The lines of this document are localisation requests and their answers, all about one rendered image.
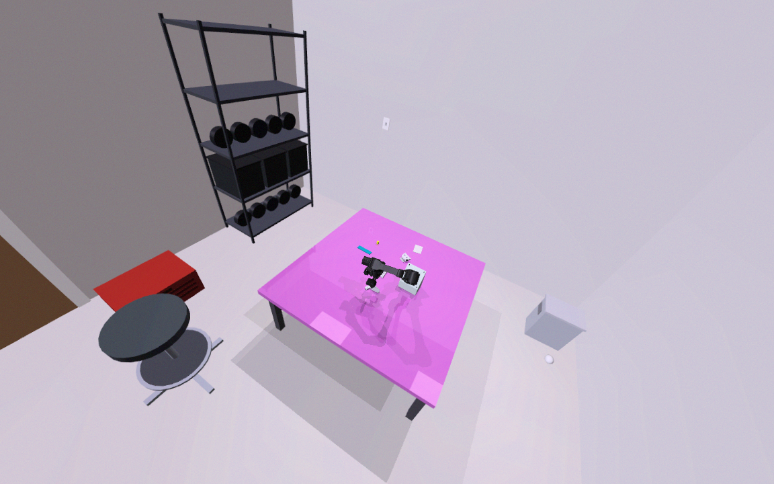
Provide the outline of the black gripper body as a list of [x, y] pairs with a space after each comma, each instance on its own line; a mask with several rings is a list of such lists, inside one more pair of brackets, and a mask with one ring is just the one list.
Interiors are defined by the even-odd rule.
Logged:
[[377, 278], [379, 278], [380, 274], [381, 274], [381, 272], [374, 272], [372, 274], [372, 276], [374, 278], [372, 278], [372, 279], [368, 278], [368, 281], [366, 281], [366, 285], [368, 285], [370, 287], [375, 287], [375, 285], [377, 285], [377, 281], [376, 280], [377, 280]]

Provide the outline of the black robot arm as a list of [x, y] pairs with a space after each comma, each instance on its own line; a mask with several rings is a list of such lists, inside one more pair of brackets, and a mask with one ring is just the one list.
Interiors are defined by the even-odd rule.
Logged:
[[[369, 274], [371, 278], [374, 272], [388, 272], [390, 274], [394, 274], [397, 278], [402, 278], [405, 283], [408, 283], [413, 286], [417, 285], [418, 279], [420, 278], [420, 274], [418, 272], [415, 272], [414, 270], [411, 270], [411, 269], [401, 270], [401, 269], [393, 268], [391, 266], [385, 266], [384, 261], [381, 261], [380, 259], [377, 259], [374, 257], [369, 258], [364, 256], [361, 261], [361, 264], [363, 264], [363, 266], [367, 266], [367, 268], [363, 270], [363, 273], [365, 275]], [[403, 275], [404, 275], [404, 278], [403, 278]]]

